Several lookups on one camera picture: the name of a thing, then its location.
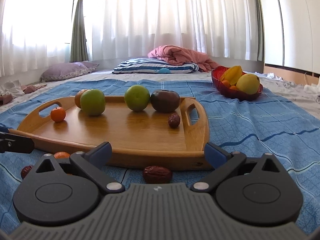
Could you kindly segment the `pink clothing pile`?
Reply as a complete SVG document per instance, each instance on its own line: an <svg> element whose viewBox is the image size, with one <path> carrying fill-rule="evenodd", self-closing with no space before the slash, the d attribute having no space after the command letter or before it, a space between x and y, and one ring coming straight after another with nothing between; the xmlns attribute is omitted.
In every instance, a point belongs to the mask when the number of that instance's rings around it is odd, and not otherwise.
<svg viewBox="0 0 320 240"><path fill-rule="evenodd" d="M24 95L25 94L30 94L33 93L41 88L46 87L47 85L21 85L22 90L24 91ZM1 102L1 106L6 105L8 103L10 103L12 100L14 100L14 98L12 97L12 95L4 95L4 96L0 96L0 102Z"/></svg>

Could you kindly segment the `pink blanket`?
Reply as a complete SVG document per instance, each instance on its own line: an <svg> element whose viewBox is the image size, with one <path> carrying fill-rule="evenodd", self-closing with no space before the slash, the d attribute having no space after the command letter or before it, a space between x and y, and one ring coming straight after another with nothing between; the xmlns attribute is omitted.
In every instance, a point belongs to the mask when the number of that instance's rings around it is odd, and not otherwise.
<svg viewBox="0 0 320 240"><path fill-rule="evenodd" d="M210 72L220 66L220 64L212 60L206 53L173 45L164 45L155 48L148 53L148 58L161 59L173 66L195 63L202 72Z"/></svg>

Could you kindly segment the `blue striped pillow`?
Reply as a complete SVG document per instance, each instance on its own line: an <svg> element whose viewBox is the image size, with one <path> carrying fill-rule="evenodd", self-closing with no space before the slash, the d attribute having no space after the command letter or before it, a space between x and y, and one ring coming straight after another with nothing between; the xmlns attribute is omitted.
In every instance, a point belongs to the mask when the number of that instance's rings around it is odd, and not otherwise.
<svg viewBox="0 0 320 240"><path fill-rule="evenodd" d="M184 63L181 66L168 64L160 59L136 58L121 62L113 74L190 74L199 71L195 63Z"/></svg>

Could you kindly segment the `wooden serving tray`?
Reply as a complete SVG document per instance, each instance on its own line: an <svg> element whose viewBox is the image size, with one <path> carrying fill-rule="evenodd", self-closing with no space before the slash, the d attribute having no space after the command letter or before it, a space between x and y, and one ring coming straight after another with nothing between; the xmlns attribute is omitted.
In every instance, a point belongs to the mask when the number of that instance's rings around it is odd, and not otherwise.
<svg viewBox="0 0 320 240"><path fill-rule="evenodd" d="M102 115L90 117L75 105L72 96L54 99L29 113L12 133L30 137L38 150L56 153L87 152L109 142L110 166L144 168L164 166L171 170L206 170L204 157L209 124L204 107L191 97L182 97L177 114L178 128L168 125L168 115L151 106L131 111L122 96L107 96ZM50 111L62 107L66 117L54 122Z"/></svg>

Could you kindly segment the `red date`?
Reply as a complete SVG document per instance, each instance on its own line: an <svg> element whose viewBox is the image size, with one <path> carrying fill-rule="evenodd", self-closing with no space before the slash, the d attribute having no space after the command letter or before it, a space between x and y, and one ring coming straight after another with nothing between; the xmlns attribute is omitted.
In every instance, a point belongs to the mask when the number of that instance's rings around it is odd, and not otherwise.
<svg viewBox="0 0 320 240"><path fill-rule="evenodd" d="M167 184L172 179L172 172L162 166L148 166L144 168L143 178L148 184Z"/></svg>
<svg viewBox="0 0 320 240"><path fill-rule="evenodd" d="M168 117L168 125L172 129L178 128L180 125L180 116L177 113L172 113Z"/></svg>
<svg viewBox="0 0 320 240"><path fill-rule="evenodd" d="M33 165L28 165L22 168L20 172L21 178L24 179L28 175L28 173L31 171L32 168L33 168Z"/></svg>

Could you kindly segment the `small tangerine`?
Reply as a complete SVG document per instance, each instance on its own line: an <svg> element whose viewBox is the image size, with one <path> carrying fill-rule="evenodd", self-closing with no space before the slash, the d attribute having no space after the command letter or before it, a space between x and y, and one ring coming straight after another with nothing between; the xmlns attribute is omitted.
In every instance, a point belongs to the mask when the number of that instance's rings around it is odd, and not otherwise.
<svg viewBox="0 0 320 240"><path fill-rule="evenodd" d="M50 111L50 117L54 122L62 122L66 117L66 111L62 107L55 107Z"/></svg>
<svg viewBox="0 0 320 240"><path fill-rule="evenodd" d="M70 154L67 152L56 152L53 156L55 159L64 159L69 158Z"/></svg>

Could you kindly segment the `red date on tray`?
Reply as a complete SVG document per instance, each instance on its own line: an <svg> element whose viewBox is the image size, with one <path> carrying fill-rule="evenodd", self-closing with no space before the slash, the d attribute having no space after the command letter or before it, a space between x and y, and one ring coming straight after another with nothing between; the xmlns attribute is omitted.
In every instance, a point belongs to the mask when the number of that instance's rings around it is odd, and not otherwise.
<svg viewBox="0 0 320 240"><path fill-rule="evenodd" d="M172 113L168 117L168 125L172 129L178 128L180 125L180 116L177 113Z"/></svg>

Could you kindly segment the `small orange in bowl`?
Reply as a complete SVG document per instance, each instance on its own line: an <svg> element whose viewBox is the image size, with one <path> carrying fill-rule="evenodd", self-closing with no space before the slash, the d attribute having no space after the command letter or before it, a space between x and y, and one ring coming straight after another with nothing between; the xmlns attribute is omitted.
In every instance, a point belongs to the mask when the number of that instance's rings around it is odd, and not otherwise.
<svg viewBox="0 0 320 240"><path fill-rule="evenodd" d="M223 84L226 88L228 88L228 89L238 90L237 87L236 87L236 85L231 85L228 80L223 80L223 81L222 81L222 84Z"/></svg>

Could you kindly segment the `green apple left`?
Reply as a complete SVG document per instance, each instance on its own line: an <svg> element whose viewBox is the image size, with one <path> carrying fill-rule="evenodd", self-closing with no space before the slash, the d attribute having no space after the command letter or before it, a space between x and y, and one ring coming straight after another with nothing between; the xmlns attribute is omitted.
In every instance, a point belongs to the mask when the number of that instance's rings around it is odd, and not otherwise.
<svg viewBox="0 0 320 240"><path fill-rule="evenodd" d="M104 93L98 89L89 89L80 97L82 111L89 116L101 115L105 110Z"/></svg>

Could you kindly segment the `large brownish orange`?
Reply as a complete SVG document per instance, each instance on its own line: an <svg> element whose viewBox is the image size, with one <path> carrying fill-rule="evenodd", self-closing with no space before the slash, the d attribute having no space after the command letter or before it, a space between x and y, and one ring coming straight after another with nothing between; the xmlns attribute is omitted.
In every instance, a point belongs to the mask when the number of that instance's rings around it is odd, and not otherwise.
<svg viewBox="0 0 320 240"><path fill-rule="evenodd" d="M87 89L82 89L82 90L80 90L79 92L77 92L77 94L76 94L75 97L74 97L75 105L76 105L78 108L81 108L80 99L81 99L82 94L84 94L84 92L86 92L86 91L87 91Z"/></svg>

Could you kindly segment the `white cloth pile left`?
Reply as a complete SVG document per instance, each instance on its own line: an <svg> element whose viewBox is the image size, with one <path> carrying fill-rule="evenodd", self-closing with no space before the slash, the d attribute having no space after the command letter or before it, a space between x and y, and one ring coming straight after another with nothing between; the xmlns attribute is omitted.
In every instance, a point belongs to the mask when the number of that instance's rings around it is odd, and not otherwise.
<svg viewBox="0 0 320 240"><path fill-rule="evenodd" d="M1 85L0 87L1 96L12 95L13 98L23 96L24 91L21 88L21 83L19 80L8 81Z"/></svg>

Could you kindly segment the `white sheer curtain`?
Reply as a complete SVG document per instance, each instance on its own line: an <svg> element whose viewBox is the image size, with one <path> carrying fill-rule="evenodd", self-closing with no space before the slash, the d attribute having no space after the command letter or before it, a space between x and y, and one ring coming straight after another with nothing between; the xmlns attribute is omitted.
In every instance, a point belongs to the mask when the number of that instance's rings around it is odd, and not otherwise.
<svg viewBox="0 0 320 240"><path fill-rule="evenodd" d="M78 0L1 0L1 76L70 62ZM89 60L176 45L258 61L255 0L83 0Z"/></svg>

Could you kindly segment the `white cloth pile right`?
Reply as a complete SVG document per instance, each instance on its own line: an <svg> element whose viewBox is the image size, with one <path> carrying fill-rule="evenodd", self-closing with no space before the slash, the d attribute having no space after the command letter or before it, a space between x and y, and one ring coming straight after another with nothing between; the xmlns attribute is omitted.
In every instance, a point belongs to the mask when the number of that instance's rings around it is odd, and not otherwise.
<svg viewBox="0 0 320 240"><path fill-rule="evenodd" d="M283 85L286 90L294 89L300 94L310 94L319 99L319 77L298 73L284 69L276 69L277 73L266 73L265 76L269 80L274 80Z"/></svg>

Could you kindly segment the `yellow mango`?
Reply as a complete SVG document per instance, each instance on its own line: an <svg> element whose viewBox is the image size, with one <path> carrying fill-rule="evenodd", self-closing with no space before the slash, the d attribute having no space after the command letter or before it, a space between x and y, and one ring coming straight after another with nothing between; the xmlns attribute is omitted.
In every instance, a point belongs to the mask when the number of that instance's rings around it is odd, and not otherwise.
<svg viewBox="0 0 320 240"><path fill-rule="evenodd" d="M238 90L252 95L255 94L260 86L260 79L255 74L244 74L242 75L236 83Z"/></svg>

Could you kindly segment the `dark purple plum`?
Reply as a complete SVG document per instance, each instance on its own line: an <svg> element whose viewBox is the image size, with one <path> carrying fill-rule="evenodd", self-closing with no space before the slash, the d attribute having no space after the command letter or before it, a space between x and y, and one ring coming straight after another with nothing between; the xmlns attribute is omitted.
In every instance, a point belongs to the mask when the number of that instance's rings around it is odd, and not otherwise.
<svg viewBox="0 0 320 240"><path fill-rule="evenodd" d="M161 113L172 113L180 105L180 96L172 90L155 90L150 96L154 110Z"/></svg>

